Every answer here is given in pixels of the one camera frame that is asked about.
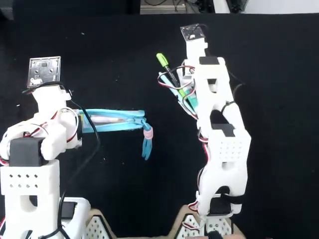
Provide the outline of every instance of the black strap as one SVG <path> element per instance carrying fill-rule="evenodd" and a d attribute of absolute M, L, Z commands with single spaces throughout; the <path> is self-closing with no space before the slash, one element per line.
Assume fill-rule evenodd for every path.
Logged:
<path fill-rule="evenodd" d="M 223 112 L 224 112 L 225 108 L 226 108 L 227 106 L 231 105 L 232 103 L 235 103 L 235 102 L 234 102 L 234 101 L 226 102 L 226 104 L 223 106 L 223 108 L 221 109 L 221 111 L 220 111 L 220 112 L 223 114 Z"/>
<path fill-rule="evenodd" d="M 223 237 L 218 231 L 212 231 L 208 233 L 208 239 L 223 239 Z"/>
<path fill-rule="evenodd" d="M 222 194 L 220 197 L 227 200 L 228 202 L 232 204 L 243 204 L 243 201 L 244 201 L 244 195 L 229 196 L 227 194 Z"/>

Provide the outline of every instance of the perforated white panel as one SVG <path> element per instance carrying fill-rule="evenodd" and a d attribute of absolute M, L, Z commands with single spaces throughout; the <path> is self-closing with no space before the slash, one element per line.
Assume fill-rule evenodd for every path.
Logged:
<path fill-rule="evenodd" d="M 1 167 L 3 195 L 49 194 L 59 184 L 59 163 L 52 160 L 41 167 Z"/>
<path fill-rule="evenodd" d="M 199 227 L 198 222 L 196 221 L 195 217 L 193 215 L 187 215 L 184 219 L 184 222 L 194 226 Z M 185 228 L 183 225 L 180 226 L 179 231 L 177 231 L 176 239 L 184 239 L 185 237 L 196 237 L 201 236 L 201 234 L 197 230 L 189 230 Z"/>
<path fill-rule="evenodd" d="M 83 239 L 111 239 L 99 217 L 92 217 Z"/>
<path fill-rule="evenodd" d="M 206 231 L 218 231 L 222 236 L 231 234 L 231 226 L 226 219 L 210 218 L 206 222 Z"/>

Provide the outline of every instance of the black fabric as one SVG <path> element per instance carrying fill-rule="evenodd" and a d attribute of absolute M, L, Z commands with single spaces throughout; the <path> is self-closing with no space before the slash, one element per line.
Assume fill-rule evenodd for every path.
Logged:
<path fill-rule="evenodd" d="M 245 195 L 229 196 L 226 194 L 222 194 L 220 197 L 232 204 L 242 204 L 244 202 L 244 196 Z"/>
<path fill-rule="evenodd" d="M 245 83 L 235 100 L 252 142 L 245 200 L 235 223 L 249 239 L 317 238 L 318 14 L 117 16 L 46 27 L 8 23 L 0 32 L 0 135 L 36 111 L 32 96 L 20 94 L 29 58 L 61 56 L 61 80 L 74 101 L 87 108 L 144 109 L 155 135 L 144 161 L 141 130 L 102 133 L 100 153 L 68 196 L 87 198 L 119 237 L 167 234 L 181 205 L 194 201 L 206 159 L 195 121 L 157 84 L 162 68 L 156 53 L 179 65 L 186 57 L 179 27 L 192 23 L 209 27 L 210 51 Z M 231 78 L 231 84 L 238 82 Z M 82 148 L 59 157 L 62 189 L 94 143 L 93 135 L 85 135 Z"/>

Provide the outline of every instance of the white plastic bracket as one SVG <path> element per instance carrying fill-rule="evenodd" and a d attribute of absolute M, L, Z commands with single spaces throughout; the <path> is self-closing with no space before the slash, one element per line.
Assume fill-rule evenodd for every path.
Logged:
<path fill-rule="evenodd" d="M 209 161 L 205 166 L 200 180 L 199 192 L 196 192 L 197 209 L 200 216 L 206 216 L 210 210 L 210 201 L 217 197 L 216 192 L 227 186 L 230 196 L 241 196 L 247 184 L 247 157 L 251 137 L 244 127 L 239 107 L 234 102 L 229 85 L 229 75 L 222 57 L 207 57 L 207 43 L 200 24 L 181 27 L 186 41 L 187 58 L 185 65 L 195 67 L 193 72 L 179 70 L 178 76 L 182 83 L 194 81 L 198 106 L 197 129 L 208 139 Z M 212 127 L 210 116 L 213 110 L 220 111 L 228 121 L 223 127 L 233 127 L 231 135 L 222 129 Z M 231 204 L 231 213 L 241 211 L 241 204 Z"/>
<path fill-rule="evenodd" d="M 0 168 L 1 192 L 5 196 L 5 233 L 3 239 L 25 239 L 49 234 L 57 228 L 60 173 L 59 161 L 52 160 L 41 167 Z M 37 196 L 37 207 L 30 199 Z M 52 239 L 61 239 L 57 234 Z"/>

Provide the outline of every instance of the wire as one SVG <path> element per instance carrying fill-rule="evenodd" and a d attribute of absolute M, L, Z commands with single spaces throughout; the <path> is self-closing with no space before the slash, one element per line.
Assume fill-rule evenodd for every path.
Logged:
<path fill-rule="evenodd" d="M 201 229 L 203 227 L 203 225 L 201 225 L 200 227 L 194 227 L 193 225 L 188 224 L 186 222 L 182 222 L 181 224 L 183 225 L 183 227 L 185 227 L 191 231 L 198 231 L 198 233 L 199 233 L 199 229 Z"/>
<path fill-rule="evenodd" d="M 58 111 L 54 113 L 54 115 L 51 117 L 51 120 L 56 117 L 56 114 L 57 114 L 57 113 L 58 113 Z M 37 129 L 34 130 L 32 133 L 30 133 L 30 134 L 28 134 L 28 135 L 25 135 L 24 137 L 32 137 L 32 136 L 33 136 L 35 133 L 37 133 L 39 130 L 40 130 L 40 129 L 37 128 Z"/>
<path fill-rule="evenodd" d="M 33 91 L 43 86 L 61 86 L 65 91 L 71 94 L 71 92 L 63 85 L 63 83 L 58 81 L 43 82 L 42 84 L 23 90 L 22 94 L 31 94 Z"/>
<path fill-rule="evenodd" d="M 193 202 L 193 203 L 190 203 L 190 204 L 188 204 L 187 206 L 188 206 L 188 208 L 191 210 L 191 211 L 193 211 L 193 212 L 198 212 L 198 210 L 197 210 L 197 207 L 195 207 L 195 209 L 194 209 L 194 206 L 196 206 L 197 205 L 197 203 L 198 203 L 198 201 L 196 200 L 195 202 Z"/>
<path fill-rule="evenodd" d="M 66 142 L 68 143 L 68 142 L 70 142 L 74 137 L 75 137 L 75 135 L 76 135 L 76 132 L 78 131 L 78 127 L 79 127 L 79 118 L 78 118 L 78 114 L 73 110 L 73 109 L 71 109 L 70 107 L 63 107 L 63 108 L 60 108 L 59 110 L 58 110 L 58 112 L 60 112 L 61 110 L 69 110 L 69 111 L 71 111 L 73 114 L 74 114 L 74 116 L 75 116 L 75 129 L 74 129 L 74 132 L 71 134 L 72 136 L 68 139 L 68 140 L 66 140 Z"/>
<path fill-rule="evenodd" d="M 208 143 L 208 138 L 201 137 L 200 128 L 198 129 L 197 137 L 198 137 L 198 140 L 201 141 L 202 143 Z"/>
<path fill-rule="evenodd" d="M 4 224 L 5 224 L 5 217 L 3 217 L 1 222 L 0 222 L 0 231 L 2 230 Z"/>
<path fill-rule="evenodd" d="M 180 4 L 180 2 L 181 2 L 182 0 L 179 0 L 179 1 L 177 2 L 177 4 L 175 4 L 175 1 L 176 1 L 176 0 L 173 0 L 173 5 L 174 5 L 174 8 L 175 8 L 175 12 L 178 12 L 177 8 L 178 8 L 178 5 Z"/>
<path fill-rule="evenodd" d="M 231 220 L 231 233 L 234 234 L 234 222 Z"/>
<path fill-rule="evenodd" d="M 150 5 L 150 6 L 159 6 L 159 5 L 162 5 L 164 2 L 166 2 L 167 0 L 163 0 L 161 1 L 160 3 L 156 3 L 156 4 L 152 4 L 152 3 L 149 3 L 147 0 L 144 0 L 144 2 L 147 4 L 147 5 Z"/>
<path fill-rule="evenodd" d="M 37 126 L 38 129 L 43 130 L 44 132 L 46 132 L 47 135 L 49 135 L 48 131 L 47 131 L 44 127 L 42 127 L 42 126 L 40 126 L 40 125 L 38 125 L 38 124 L 35 124 L 35 123 L 30 123 L 30 124 Z"/>
<path fill-rule="evenodd" d="M 193 10 L 193 12 L 194 12 L 194 13 L 197 13 L 197 12 L 195 11 L 195 9 L 193 8 L 193 6 L 196 5 L 195 3 L 193 3 L 193 2 L 191 2 L 191 1 L 189 1 L 189 0 L 184 0 L 184 2 L 185 2 L 185 8 L 186 8 L 186 4 L 188 4 L 188 5 L 190 6 L 190 8 Z"/>
<path fill-rule="evenodd" d="M 3 159 L 3 158 L 0 157 L 0 164 L 1 164 L 2 166 L 8 166 L 8 165 L 9 165 L 9 162 L 8 162 L 7 160 L 5 160 L 5 159 Z"/>
<path fill-rule="evenodd" d="M 195 67 L 193 67 L 193 66 L 181 65 L 181 66 L 177 66 L 177 67 L 173 68 L 172 70 L 170 70 L 170 72 L 172 73 L 173 71 L 176 71 L 177 69 L 180 69 L 180 68 L 189 68 L 190 70 L 194 70 L 194 69 L 195 69 Z M 165 74 L 167 74 L 167 73 L 168 73 L 168 72 L 164 72 L 164 73 L 162 73 L 162 74 L 160 74 L 160 75 L 158 76 L 158 83 L 159 83 L 161 86 L 164 86 L 164 87 L 167 87 L 167 88 L 171 88 L 171 89 L 175 89 L 175 90 L 181 90 L 181 89 L 185 88 L 186 86 L 189 86 L 190 84 L 194 83 L 194 87 L 193 87 L 192 91 L 191 91 L 189 94 L 185 95 L 185 96 L 182 98 L 182 102 L 181 102 L 181 103 L 183 104 L 183 109 L 184 109 L 189 115 L 191 115 L 195 120 L 198 120 L 197 115 L 196 115 L 196 114 L 193 114 L 193 113 L 186 107 L 185 102 L 184 102 L 187 97 L 189 97 L 190 95 L 192 95 L 192 94 L 195 93 L 195 82 L 194 82 L 194 81 L 190 81 L 190 82 L 186 83 L 185 85 L 183 85 L 183 86 L 181 86 L 181 87 L 173 87 L 173 86 L 167 85 L 167 84 L 165 84 L 165 83 L 159 81 L 159 79 L 161 78 L 161 76 L 163 76 L 163 75 L 165 75 Z"/>
<path fill-rule="evenodd" d="M 185 99 L 195 93 L 195 81 L 193 81 L 193 82 L 194 82 L 194 87 L 193 87 L 193 89 L 192 89 L 192 91 L 191 91 L 190 93 L 188 93 L 187 95 L 185 95 L 185 96 L 183 97 L 183 99 L 182 99 L 182 104 L 183 104 L 184 108 L 187 110 L 187 112 L 188 112 L 195 120 L 198 120 L 197 115 L 193 114 L 193 113 L 186 107 L 186 105 L 185 105 Z"/>
<path fill-rule="evenodd" d="M 208 153 L 208 148 L 207 148 L 207 144 L 206 143 L 203 143 L 203 148 L 204 148 L 206 159 L 207 159 L 207 162 L 208 162 L 210 160 L 210 156 L 209 156 L 209 153 Z"/>
<path fill-rule="evenodd" d="M 201 174 L 203 173 L 204 171 L 204 167 L 202 167 L 199 172 L 198 172 L 198 175 L 197 175 L 197 188 L 198 188 L 198 191 L 199 191 L 199 181 L 200 181 L 200 177 L 201 177 Z"/>
<path fill-rule="evenodd" d="M 66 189 L 64 190 L 62 196 L 61 196 L 61 199 L 60 199 L 60 203 L 59 203 L 59 210 L 58 210 L 58 226 L 61 227 L 61 219 L 62 219 L 62 206 L 63 206 L 63 201 L 64 201 L 64 198 L 65 198 L 65 194 L 66 194 L 66 191 L 67 191 L 67 187 L 72 183 L 72 181 L 78 176 L 78 174 L 89 164 L 89 162 L 91 161 L 91 159 L 97 154 L 97 152 L 99 151 L 100 149 L 100 146 L 101 146 L 101 142 L 100 142 L 100 137 L 99 137 L 99 134 L 95 128 L 95 125 L 94 123 L 92 122 L 89 114 L 87 113 L 87 111 L 81 107 L 80 105 L 78 105 L 77 103 L 75 103 L 74 101 L 71 101 L 76 107 L 78 107 L 79 109 L 81 109 L 85 115 L 85 117 L 87 118 L 87 120 L 89 121 L 93 131 L 94 131 L 94 134 L 95 134 L 95 137 L 96 137 L 96 141 L 97 141 L 97 144 L 96 144 L 96 147 L 94 148 L 94 150 L 92 151 L 92 153 L 84 160 L 84 162 L 77 168 L 77 170 L 73 173 L 73 175 L 69 178 L 67 184 L 66 184 Z"/>
<path fill-rule="evenodd" d="M 236 92 L 238 91 L 238 89 L 239 89 L 241 86 L 244 86 L 244 84 L 243 84 L 243 83 L 240 83 L 240 84 L 238 84 L 237 86 L 235 86 L 235 88 L 233 89 L 232 94 L 233 94 L 233 98 L 234 98 L 234 99 L 235 99 Z"/>
<path fill-rule="evenodd" d="M 185 65 L 183 65 L 183 66 L 177 66 L 177 67 L 173 68 L 170 72 L 172 73 L 173 71 L 176 71 L 177 69 L 180 69 L 180 68 L 195 69 L 195 67 L 193 67 L 193 66 L 185 66 Z M 183 85 L 183 86 L 181 86 L 181 87 L 170 86 L 170 85 L 167 85 L 167 84 L 165 84 L 165 83 L 159 81 L 159 79 L 161 78 L 161 76 L 163 76 L 163 75 L 165 75 L 165 74 L 168 74 L 168 72 L 164 72 L 164 73 L 162 73 L 162 74 L 160 74 L 160 75 L 158 76 L 158 83 L 159 83 L 161 86 L 164 86 L 164 87 L 167 87 L 167 88 L 171 88 L 171 89 L 175 89 L 175 90 L 181 90 L 181 89 L 185 88 L 186 86 L 189 86 L 191 83 L 193 83 L 193 81 L 191 81 L 191 82 L 189 82 L 189 83 L 187 83 L 187 84 L 185 84 L 185 85 Z"/>
<path fill-rule="evenodd" d="M 74 104 L 77 108 L 81 109 L 85 115 L 85 117 L 87 118 L 89 124 L 91 125 L 93 132 L 95 134 L 96 137 L 96 146 L 94 148 L 94 150 L 92 151 L 92 153 L 82 162 L 82 164 L 76 169 L 76 171 L 73 173 L 73 175 L 69 178 L 69 180 L 66 183 L 66 187 L 65 190 L 61 196 L 60 202 L 59 202 L 59 207 L 58 207 L 58 217 L 57 217 L 57 226 L 58 228 L 51 232 L 48 235 L 42 236 L 41 239 L 48 239 L 54 235 L 56 235 L 58 232 L 61 232 L 63 234 L 63 236 L 67 239 L 70 239 L 70 237 L 67 235 L 67 233 L 65 232 L 65 230 L 62 227 L 62 207 L 63 207 L 63 202 L 64 202 L 64 198 L 67 192 L 68 187 L 71 185 L 71 183 L 73 182 L 73 180 L 79 175 L 79 173 L 90 163 L 90 161 L 92 160 L 92 158 L 97 154 L 97 152 L 100 149 L 101 146 L 101 141 L 100 141 L 100 137 L 99 134 L 95 128 L 94 123 L 92 122 L 89 114 L 87 113 L 87 111 L 85 110 L 85 108 L 81 107 L 80 105 L 78 105 L 77 103 L 75 103 L 74 101 L 71 100 L 71 103 Z"/>

